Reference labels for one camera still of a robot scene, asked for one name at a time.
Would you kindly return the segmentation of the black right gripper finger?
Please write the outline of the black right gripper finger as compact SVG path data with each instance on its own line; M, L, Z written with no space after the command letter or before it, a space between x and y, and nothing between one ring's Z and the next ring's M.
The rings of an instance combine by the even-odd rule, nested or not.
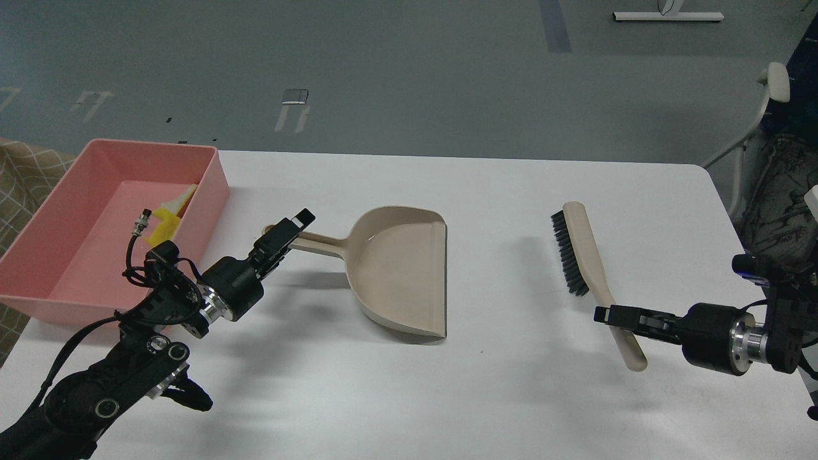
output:
M672 330L668 331L658 329L656 327L640 327L634 330L632 334L635 337L643 337L654 341L675 344L675 346L681 346L683 344L683 340L681 340L680 335Z
M633 332L640 327L656 327L658 329L673 330L674 325L681 317L640 307L626 305L596 306L594 321L607 326L619 327Z

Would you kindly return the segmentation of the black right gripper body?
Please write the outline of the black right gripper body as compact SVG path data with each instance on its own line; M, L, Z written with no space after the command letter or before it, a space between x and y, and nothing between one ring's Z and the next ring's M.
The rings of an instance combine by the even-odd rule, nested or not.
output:
M745 375L752 362L744 350L744 335L756 326L753 315L745 310L696 303L681 318L683 356L701 369Z

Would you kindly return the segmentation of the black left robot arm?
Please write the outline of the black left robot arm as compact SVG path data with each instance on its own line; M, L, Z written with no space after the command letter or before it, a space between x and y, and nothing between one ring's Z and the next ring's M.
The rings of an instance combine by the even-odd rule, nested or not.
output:
M168 398L191 410L208 411L210 396L188 376L190 348L164 334L181 326L203 338L214 321L238 321L263 296L262 282L315 217L307 209L281 219L263 233L245 259L226 256L192 276L179 267L172 241L145 254L141 266L126 254L123 276L149 293L134 308L83 327L59 350L37 396L2 433L3 459L88 459L102 435L142 398ZM80 343L99 327L116 323L119 341L102 360L58 379Z

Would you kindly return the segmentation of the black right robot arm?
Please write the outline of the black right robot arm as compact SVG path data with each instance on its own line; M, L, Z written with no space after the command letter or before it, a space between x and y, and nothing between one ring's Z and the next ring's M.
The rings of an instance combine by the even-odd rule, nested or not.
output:
M816 259L788 266L768 256L737 254L732 269L762 286L765 318L756 321L748 307L696 303L684 316L625 305L597 306L594 320L608 326L680 346L688 363L742 376L754 363L777 372L816 369L803 350L816 344Z

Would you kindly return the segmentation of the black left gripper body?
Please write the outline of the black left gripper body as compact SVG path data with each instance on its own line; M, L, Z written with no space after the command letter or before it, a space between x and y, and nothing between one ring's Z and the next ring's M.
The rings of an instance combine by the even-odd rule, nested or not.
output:
M228 321L238 321L263 297L262 282L249 258L223 257L201 274L199 284L208 286L221 300Z

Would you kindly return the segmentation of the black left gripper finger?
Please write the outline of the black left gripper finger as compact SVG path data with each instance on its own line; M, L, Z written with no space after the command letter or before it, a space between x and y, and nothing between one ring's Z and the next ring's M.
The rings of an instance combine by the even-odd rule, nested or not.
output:
M266 279L282 262L286 254L290 252L290 247L274 247L272 249L255 248L255 275L257 279Z
M253 249L248 254L249 264L256 268L256 247L263 247L272 249L274 247L289 247L295 238L298 238L301 232L315 221L316 217L307 208L301 210L293 218L281 219L277 224L272 225L268 230L264 231L262 236L258 238L254 244Z

